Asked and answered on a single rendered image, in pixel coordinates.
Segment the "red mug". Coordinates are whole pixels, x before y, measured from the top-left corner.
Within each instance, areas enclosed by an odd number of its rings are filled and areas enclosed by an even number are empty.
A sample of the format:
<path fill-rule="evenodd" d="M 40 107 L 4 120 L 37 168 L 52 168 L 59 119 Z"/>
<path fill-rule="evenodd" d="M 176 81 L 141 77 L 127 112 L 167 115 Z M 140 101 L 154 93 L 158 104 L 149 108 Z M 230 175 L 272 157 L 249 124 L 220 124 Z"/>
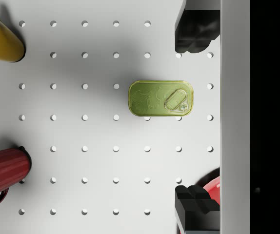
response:
<path fill-rule="evenodd" d="M 32 168 L 32 159 L 23 146 L 0 151 L 0 203 L 9 188 L 25 179 Z"/>

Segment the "green flat-sided can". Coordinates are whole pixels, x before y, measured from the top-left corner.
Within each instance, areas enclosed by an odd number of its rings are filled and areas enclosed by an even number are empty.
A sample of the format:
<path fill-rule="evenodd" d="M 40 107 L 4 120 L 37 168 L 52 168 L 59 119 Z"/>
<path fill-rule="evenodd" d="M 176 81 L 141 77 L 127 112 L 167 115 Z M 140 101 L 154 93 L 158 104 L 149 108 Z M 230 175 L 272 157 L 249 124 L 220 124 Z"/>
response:
<path fill-rule="evenodd" d="M 137 80 L 128 90 L 128 107 L 139 117 L 182 117 L 193 108 L 194 90 L 184 80 Z"/>

